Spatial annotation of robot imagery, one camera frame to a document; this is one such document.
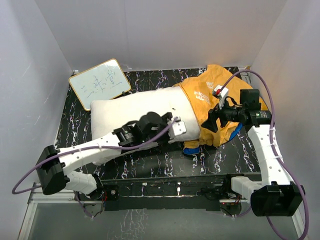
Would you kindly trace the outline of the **white pillow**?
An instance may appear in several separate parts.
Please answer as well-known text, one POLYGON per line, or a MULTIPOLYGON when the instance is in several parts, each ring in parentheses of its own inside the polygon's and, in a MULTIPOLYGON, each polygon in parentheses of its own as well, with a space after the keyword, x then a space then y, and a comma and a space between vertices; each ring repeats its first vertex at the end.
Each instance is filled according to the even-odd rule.
POLYGON ((91 138, 101 138, 130 121, 137 121, 149 112, 160 116, 171 112, 185 123, 186 133, 174 142, 194 141, 200 137, 200 127, 192 106, 179 87, 142 91, 117 99, 95 100, 90 104, 91 138))

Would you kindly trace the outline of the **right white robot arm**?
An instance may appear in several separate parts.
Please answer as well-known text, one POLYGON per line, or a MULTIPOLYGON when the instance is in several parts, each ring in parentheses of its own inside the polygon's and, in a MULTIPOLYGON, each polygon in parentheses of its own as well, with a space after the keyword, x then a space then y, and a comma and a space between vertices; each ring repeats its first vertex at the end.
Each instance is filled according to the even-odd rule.
POLYGON ((257 217, 293 216, 303 199, 291 176, 278 162, 279 155, 273 152, 276 139, 270 135, 272 114, 262 110, 259 90, 241 89, 239 103, 220 85, 212 94, 219 102, 208 111, 208 118, 201 126, 216 133, 228 123, 241 123, 253 144, 261 173, 261 183, 245 175, 228 174, 223 181, 223 194, 230 199, 241 195, 257 217))

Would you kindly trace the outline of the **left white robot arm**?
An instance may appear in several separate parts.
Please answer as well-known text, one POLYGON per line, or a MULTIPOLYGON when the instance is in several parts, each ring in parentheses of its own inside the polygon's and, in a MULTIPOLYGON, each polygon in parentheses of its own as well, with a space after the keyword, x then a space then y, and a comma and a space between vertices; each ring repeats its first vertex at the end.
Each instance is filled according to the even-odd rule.
POLYGON ((148 112, 139 120, 95 140, 68 148, 45 147, 37 161, 36 172, 44 195, 71 190, 93 200, 103 195, 103 184, 93 174, 77 169, 91 163, 107 162, 125 154, 154 148, 187 132, 185 123, 171 112, 160 116, 148 112))

